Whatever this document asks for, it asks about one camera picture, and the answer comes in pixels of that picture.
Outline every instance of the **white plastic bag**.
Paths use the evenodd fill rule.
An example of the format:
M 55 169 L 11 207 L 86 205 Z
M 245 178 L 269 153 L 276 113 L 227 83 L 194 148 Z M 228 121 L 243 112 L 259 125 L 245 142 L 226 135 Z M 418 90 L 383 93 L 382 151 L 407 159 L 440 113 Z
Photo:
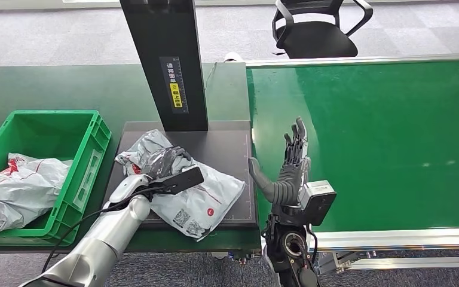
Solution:
M 0 173 L 0 231 L 22 228 L 51 209 L 71 164 L 10 153 Z
M 124 166 L 125 175 L 139 174 L 147 165 L 151 154 L 171 146 L 161 132 L 151 130 L 138 139 L 128 151 L 119 154 L 115 161 Z M 222 221 L 242 194 L 245 182 L 194 159 L 187 160 L 183 157 L 174 161 L 171 166 L 172 174 L 177 174 L 179 170 L 192 165 L 200 168 L 204 182 L 175 195 L 154 195 L 151 209 L 184 235 L 200 241 Z

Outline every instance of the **qr code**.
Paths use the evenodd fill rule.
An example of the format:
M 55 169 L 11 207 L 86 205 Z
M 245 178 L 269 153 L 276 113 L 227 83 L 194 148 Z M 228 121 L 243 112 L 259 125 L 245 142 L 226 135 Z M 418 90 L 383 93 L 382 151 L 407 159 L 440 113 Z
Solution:
M 198 222 L 196 221 L 191 221 L 191 223 L 189 223 L 189 226 L 187 226 L 187 230 L 186 232 L 191 234 L 191 235 L 199 235 L 199 234 L 202 234 L 203 232 L 205 231 L 205 229 L 203 229 L 199 224 Z
M 191 216 L 185 212 L 185 210 L 181 209 L 176 215 L 175 218 L 173 218 L 173 222 L 175 222 L 176 225 L 180 226 L 180 228 L 183 228 L 187 220 L 189 220 Z

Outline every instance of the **chair armrest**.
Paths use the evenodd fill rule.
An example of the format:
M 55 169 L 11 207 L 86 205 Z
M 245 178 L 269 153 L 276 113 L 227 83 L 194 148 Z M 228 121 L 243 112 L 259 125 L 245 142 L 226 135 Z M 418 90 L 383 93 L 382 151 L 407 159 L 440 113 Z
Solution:
M 364 14 L 363 18 L 358 24 L 356 24 L 355 27 L 353 27 L 349 32 L 346 33 L 347 36 L 351 36 L 351 34 L 355 33 L 356 30 L 360 29 L 365 23 L 367 23 L 371 18 L 374 13 L 374 9 L 365 2 L 365 0 L 353 0 L 354 3 L 356 3 L 358 6 L 360 6 L 361 9 L 363 9 Z
M 291 15 L 291 13 L 287 10 L 286 6 L 282 4 L 281 0 L 276 0 L 276 7 L 278 11 L 276 13 L 276 17 L 274 18 L 274 21 L 272 22 L 272 30 L 274 32 L 274 39 L 277 41 L 277 48 L 282 49 L 284 41 L 291 32 L 291 26 L 295 24 L 295 21 L 293 19 L 293 15 Z M 277 36 L 276 29 L 276 21 L 278 20 L 279 16 L 278 13 L 280 13 L 286 21 L 286 24 L 284 25 L 284 30 L 279 36 Z

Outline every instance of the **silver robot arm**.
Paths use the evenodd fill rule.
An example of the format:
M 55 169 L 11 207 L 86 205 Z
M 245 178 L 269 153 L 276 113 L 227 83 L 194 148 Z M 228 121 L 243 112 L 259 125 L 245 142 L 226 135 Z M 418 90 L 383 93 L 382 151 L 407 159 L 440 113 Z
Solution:
M 103 208 L 124 200 L 137 188 L 147 185 L 145 175 L 125 178 Z M 66 257 L 20 287 L 103 286 L 115 263 L 149 213 L 150 202 L 143 195 L 133 197 L 121 210 L 102 213 Z

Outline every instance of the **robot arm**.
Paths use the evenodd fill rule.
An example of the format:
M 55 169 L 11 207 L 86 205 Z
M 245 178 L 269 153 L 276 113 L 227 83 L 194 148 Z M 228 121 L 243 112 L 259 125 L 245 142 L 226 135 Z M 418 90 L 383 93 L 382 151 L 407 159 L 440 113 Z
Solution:
M 146 175 L 125 178 L 103 212 L 73 250 L 57 264 L 20 287 L 100 287 L 150 213 L 153 194 L 176 194 L 203 182 L 199 167 L 149 182 Z
M 308 253 L 310 225 L 320 225 L 335 199 L 327 181 L 308 182 L 311 160 L 307 157 L 307 130 L 301 118 L 288 134 L 284 162 L 276 182 L 260 170 L 257 159 L 249 159 L 249 173 L 265 198 L 272 203 L 263 232 L 264 255 L 284 287 L 318 287 L 313 269 L 316 255 Z

